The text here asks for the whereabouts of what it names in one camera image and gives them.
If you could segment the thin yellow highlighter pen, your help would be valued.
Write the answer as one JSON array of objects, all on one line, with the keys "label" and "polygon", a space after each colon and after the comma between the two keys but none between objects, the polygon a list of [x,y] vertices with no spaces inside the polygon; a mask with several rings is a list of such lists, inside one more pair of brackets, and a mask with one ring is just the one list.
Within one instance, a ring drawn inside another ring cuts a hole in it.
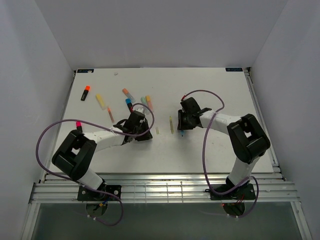
[{"label": "thin yellow highlighter pen", "polygon": [[171,132],[171,134],[174,134],[174,126],[173,126],[172,116],[169,116],[169,125],[170,125],[170,132]]}]

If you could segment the pastel green highlighter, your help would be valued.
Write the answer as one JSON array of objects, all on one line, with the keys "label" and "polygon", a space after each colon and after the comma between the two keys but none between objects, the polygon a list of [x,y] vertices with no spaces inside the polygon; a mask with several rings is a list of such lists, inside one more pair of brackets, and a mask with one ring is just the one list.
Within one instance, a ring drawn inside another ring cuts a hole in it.
[{"label": "pastel green highlighter", "polygon": [[140,101],[141,101],[141,103],[144,105],[142,108],[143,108],[143,113],[145,114],[145,115],[148,115],[149,114],[149,110],[145,107],[145,106],[147,106],[148,104],[147,104],[147,101],[146,101],[146,98],[144,97],[144,96],[142,96],[141,98],[140,98]]}]

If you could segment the pastel orange highlighter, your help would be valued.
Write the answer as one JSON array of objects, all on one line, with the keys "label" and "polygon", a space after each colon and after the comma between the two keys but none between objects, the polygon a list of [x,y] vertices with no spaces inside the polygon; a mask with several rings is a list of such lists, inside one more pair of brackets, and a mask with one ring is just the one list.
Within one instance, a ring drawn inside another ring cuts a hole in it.
[{"label": "pastel orange highlighter", "polygon": [[153,104],[152,104],[152,101],[151,101],[151,97],[149,95],[146,95],[145,96],[145,100],[147,102],[148,108],[153,112],[154,108],[153,108]]}]

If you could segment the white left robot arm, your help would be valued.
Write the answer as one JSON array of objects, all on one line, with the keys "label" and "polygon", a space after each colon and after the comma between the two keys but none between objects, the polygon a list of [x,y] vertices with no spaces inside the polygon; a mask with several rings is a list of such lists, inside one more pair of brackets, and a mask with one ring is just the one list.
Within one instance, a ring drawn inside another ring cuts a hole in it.
[{"label": "white left robot arm", "polygon": [[72,181],[89,187],[88,193],[95,200],[100,200],[106,195],[106,187],[105,181],[90,169],[94,153],[122,146],[133,140],[151,140],[153,136],[148,128],[146,116],[134,110],[127,119],[115,124],[111,131],[83,133],[72,130],[54,153],[51,162]]}]

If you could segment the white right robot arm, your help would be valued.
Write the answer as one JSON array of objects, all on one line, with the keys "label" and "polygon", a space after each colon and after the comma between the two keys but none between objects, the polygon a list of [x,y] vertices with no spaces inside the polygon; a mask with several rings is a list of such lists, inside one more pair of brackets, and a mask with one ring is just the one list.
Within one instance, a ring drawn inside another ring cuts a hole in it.
[{"label": "white right robot arm", "polygon": [[212,129],[229,136],[236,156],[233,168],[226,178],[226,194],[237,199],[244,193],[252,170],[260,157],[270,148],[271,142],[253,114],[231,116],[211,108],[200,108],[193,97],[182,99],[178,110],[179,131],[194,128]]}]

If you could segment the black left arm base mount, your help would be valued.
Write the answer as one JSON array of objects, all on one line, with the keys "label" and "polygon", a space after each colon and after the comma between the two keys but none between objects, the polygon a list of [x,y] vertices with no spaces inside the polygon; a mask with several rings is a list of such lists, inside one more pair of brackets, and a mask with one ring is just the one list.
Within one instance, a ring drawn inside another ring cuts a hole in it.
[{"label": "black left arm base mount", "polygon": [[102,184],[98,190],[91,190],[86,186],[80,185],[77,193],[77,200],[82,202],[93,201],[117,201],[121,198],[122,186],[112,184]]}]

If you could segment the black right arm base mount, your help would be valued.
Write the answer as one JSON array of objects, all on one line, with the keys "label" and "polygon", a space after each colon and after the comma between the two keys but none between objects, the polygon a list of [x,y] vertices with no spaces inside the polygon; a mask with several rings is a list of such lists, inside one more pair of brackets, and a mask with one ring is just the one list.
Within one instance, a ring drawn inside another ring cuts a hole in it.
[{"label": "black right arm base mount", "polygon": [[231,189],[235,187],[233,183],[227,178],[224,184],[211,185],[214,192],[207,188],[206,193],[209,193],[211,200],[254,200],[256,193],[253,184],[247,180],[242,185],[237,186],[233,191]]}]

